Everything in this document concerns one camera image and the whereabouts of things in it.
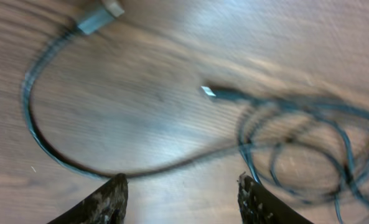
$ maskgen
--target coiled cable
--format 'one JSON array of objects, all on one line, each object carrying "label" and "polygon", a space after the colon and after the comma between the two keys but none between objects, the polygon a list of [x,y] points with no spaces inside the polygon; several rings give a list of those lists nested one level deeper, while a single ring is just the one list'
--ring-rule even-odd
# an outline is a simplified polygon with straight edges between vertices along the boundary
[{"label": "coiled cable", "polygon": [[[26,73],[25,79],[22,84],[22,109],[24,119],[27,123],[27,127],[31,135],[34,137],[38,145],[42,148],[42,150],[46,154],[48,154],[54,161],[58,162],[61,166],[91,178],[109,179],[115,176],[116,174],[93,170],[91,168],[88,168],[84,165],[75,162],[72,159],[65,157],[58,150],[56,150],[51,145],[51,143],[49,143],[46,140],[45,136],[42,134],[40,128],[38,127],[36,120],[34,118],[33,109],[31,105],[30,96],[35,81],[39,78],[41,72],[48,65],[48,63],[78,33],[79,33],[78,29],[65,31],[63,35],[61,35],[59,38],[57,38],[47,46],[43,54]],[[154,170],[147,170],[144,172],[135,172],[132,174],[128,174],[127,177],[129,179],[146,177],[153,174],[159,174],[161,172],[169,171],[172,169],[183,168],[183,166],[189,165],[195,161],[199,162],[205,159],[211,159],[217,156],[224,156],[239,151],[242,157],[244,158],[245,162],[247,163],[255,181],[262,183],[261,180],[263,179],[263,181],[267,181],[270,184],[273,184],[283,189],[285,192],[292,195],[293,197],[298,198],[300,203],[306,205],[333,202],[335,204],[337,218],[340,223],[343,223],[343,220],[340,214],[339,200],[341,198],[341,195],[347,189],[351,191],[351,193],[357,200],[359,200],[361,203],[363,203],[365,206],[369,208],[369,195],[363,195],[359,190],[359,186],[363,184],[367,179],[369,179],[369,155],[368,158],[365,159],[366,162],[361,165],[363,166],[361,168],[361,172],[358,172],[358,174],[356,174],[356,166],[359,166],[359,164],[357,164],[356,162],[358,158],[355,158],[355,156],[353,155],[352,144],[350,142],[350,138],[347,132],[343,128],[341,128],[336,121],[330,119],[324,113],[325,111],[335,111],[338,113],[348,114],[369,121],[369,111],[354,106],[346,105],[341,101],[328,100],[325,98],[314,98],[312,100],[307,98],[272,99],[272,98],[253,97],[241,91],[229,88],[203,86],[203,90],[208,96],[217,100],[245,101],[256,110],[265,107],[266,105],[273,104],[275,105],[277,110],[273,114],[270,114],[269,116],[264,117],[263,119],[257,120],[256,124],[253,125],[251,129],[248,129],[246,124],[250,119],[253,118],[252,117],[253,114],[245,113],[241,121],[239,122],[240,125],[238,128],[238,139],[237,139],[238,145],[235,147],[219,149],[213,152],[201,153],[192,158],[185,159],[183,161],[170,164],[168,166],[160,167]],[[308,116],[312,117],[313,120],[316,122],[324,123],[325,125],[331,127],[338,133],[341,140],[343,141],[346,154],[346,163],[339,162],[333,155],[331,155],[329,152],[323,149],[298,141],[296,139],[296,136],[289,136],[283,142],[272,142],[262,145],[256,144],[255,136],[257,136],[258,132],[268,121],[277,119],[278,117],[283,116],[284,114],[293,114],[299,112],[307,114]],[[307,195],[304,195],[302,193],[302,189],[300,189],[299,187],[281,183],[276,176],[276,161],[278,157],[281,155],[281,153],[285,150],[284,149],[285,145],[298,145],[308,151],[319,153],[320,155],[325,157],[327,161],[329,161],[337,171],[337,175],[339,177],[339,183],[337,188],[330,192],[319,193],[318,200],[310,200],[307,199]],[[264,150],[267,148],[273,148],[270,149],[273,151],[269,164],[271,178],[259,172],[259,170],[255,166],[255,162],[253,159],[253,152]]]}]

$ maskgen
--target cable connector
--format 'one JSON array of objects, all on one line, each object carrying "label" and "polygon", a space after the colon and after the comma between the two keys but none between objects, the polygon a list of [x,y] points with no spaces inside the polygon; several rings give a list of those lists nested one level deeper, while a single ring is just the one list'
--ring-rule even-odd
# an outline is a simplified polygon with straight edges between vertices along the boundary
[{"label": "cable connector", "polygon": [[85,35],[90,35],[123,13],[123,6],[118,0],[99,0],[78,20],[77,27]]},{"label": "cable connector", "polygon": [[201,86],[202,91],[211,99],[231,102],[247,101],[253,106],[260,105],[262,100],[235,88],[223,86]]}]

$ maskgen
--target wooden surface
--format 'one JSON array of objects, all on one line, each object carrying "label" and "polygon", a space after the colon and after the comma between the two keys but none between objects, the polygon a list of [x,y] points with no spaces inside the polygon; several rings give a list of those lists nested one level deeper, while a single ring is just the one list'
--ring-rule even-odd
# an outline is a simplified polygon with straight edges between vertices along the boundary
[{"label": "wooden surface", "polygon": [[[51,160],[26,130],[24,72],[85,0],[0,0],[0,224],[46,223],[103,182]],[[257,95],[327,91],[369,107],[369,0],[125,0],[126,14],[79,37],[34,92],[46,136],[104,170],[150,169],[234,144],[243,106],[205,82]],[[239,155],[129,183],[126,223],[241,223]],[[298,210],[336,223],[332,205]],[[353,223],[368,214],[343,208]]]}]

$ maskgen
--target black wire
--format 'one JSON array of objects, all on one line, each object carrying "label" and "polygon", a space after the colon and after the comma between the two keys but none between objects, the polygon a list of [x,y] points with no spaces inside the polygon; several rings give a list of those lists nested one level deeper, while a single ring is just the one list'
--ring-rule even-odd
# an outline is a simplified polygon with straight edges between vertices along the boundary
[{"label": "black wire", "polygon": [[[22,85],[22,109],[25,121],[31,135],[34,137],[34,139],[43,149],[43,151],[46,152],[46,154],[48,154],[54,161],[58,162],[61,166],[81,175],[98,179],[109,179],[111,177],[114,177],[116,174],[93,170],[75,162],[72,159],[65,157],[63,154],[58,152],[58,150],[56,150],[46,140],[46,138],[40,131],[32,111],[30,95],[32,93],[32,87],[34,86],[35,81],[39,78],[42,70],[48,65],[48,63],[57,55],[57,53],[62,48],[64,48],[71,41],[73,37],[78,34],[78,32],[79,31],[76,29],[64,32],[63,35],[61,35],[59,38],[57,38],[47,46],[43,54],[28,70]],[[240,153],[247,163],[251,175],[253,176],[255,181],[262,184],[261,179],[263,179],[264,181],[283,189],[294,198],[297,198],[302,204],[318,205],[322,203],[333,202],[335,205],[337,218],[340,223],[343,223],[342,216],[340,214],[340,196],[346,190],[350,189],[353,196],[369,208],[369,195],[363,195],[359,190],[359,186],[369,180],[369,156],[364,164],[356,163],[356,161],[359,161],[359,158],[355,158],[355,156],[353,155],[352,144],[350,142],[348,134],[343,128],[340,127],[337,122],[330,119],[324,113],[326,111],[336,111],[339,113],[356,116],[358,118],[363,118],[369,121],[369,111],[346,105],[341,101],[331,100],[324,97],[313,99],[306,97],[294,97],[290,100],[276,98],[266,99],[256,98],[238,90],[227,88],[212,88],[212,91],[213,96],[217,99],[228,101],[245,100],[256,110],[268,105],[274,105],[277,110],[272,114],[265,116],[264,118],[258,119],[256,124],[254,124],[250,129],[248,128],[248,125],[254,117],[253,113],[249,113],[247,111],[239,122],[237,137],[238,146],[236,147],[203,152],[189,159],[184,159],[182,161],[159,167],[157,169],[127,174],[127,177],[129,179],[147,177],[154,174],[160,174],[161,172],[170,171],[172,169],[183,168],[183,166],[190,165],[193,162],[200,162],[206,159],[213,159],[214,157],[221,157],[227,154],[238,152],[237,150],[239,148]],[[272,143],[269,144],[256,143],[256,135],[262,130],[262,128],[266,125],[268,121],[282,118],[287,114],[296,113],[307,114],[308,116],[313,118],[315,122],[323,123],[334,129],[343,141],[345,153],[347,156],[347,162],[343,164],[325,149],[300,142],[297,139],[296,134],[289,136],[284,142],[272,141]],[[307,128],[309,128],[309,126],[299,129],[301,131],[298,132],[304,132]],[[316,152],[326,158],[327,161],[330,162],[337,171],[337,175],[339,177],[337,188],[335,190],[314,189],[311,192],[313,196],[318,197],[318,199],[310,199],[310,189],[303,189],[299,186],[281,183],[276,175],[276,161],[281,156],[286,146],[300,146],[305,150]],[[253,160],[253,152],[265,150],[272,151],[272,156],[269,163],[269,173],[271,175],[271,179],[257,170]],[[357,175],[355,173],[356,166],[363,166],[362,171]]]}]

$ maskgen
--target wooden table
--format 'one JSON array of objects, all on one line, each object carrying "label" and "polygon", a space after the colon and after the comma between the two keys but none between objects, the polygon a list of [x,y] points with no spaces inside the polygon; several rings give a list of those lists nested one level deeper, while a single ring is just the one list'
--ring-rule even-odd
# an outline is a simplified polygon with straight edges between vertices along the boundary
[{"label": "wooden table", "polygon": [[[86,0],[0,0],[0,224],[47,223],[103,182],[51,160],[26,130],[30,63]],[[126,14],[79,37],[35,86],[53,145],[101,170],[147,170],[234,144],[243,106],[207,82],[256,95],[327,91],[369,108],[369,0],[125,0]],[[239,154],[132,180],[126,223],[241,223]],[[344,206],[353,223],[368,214]],[[332,205],[298,210],[336,223]]]}]

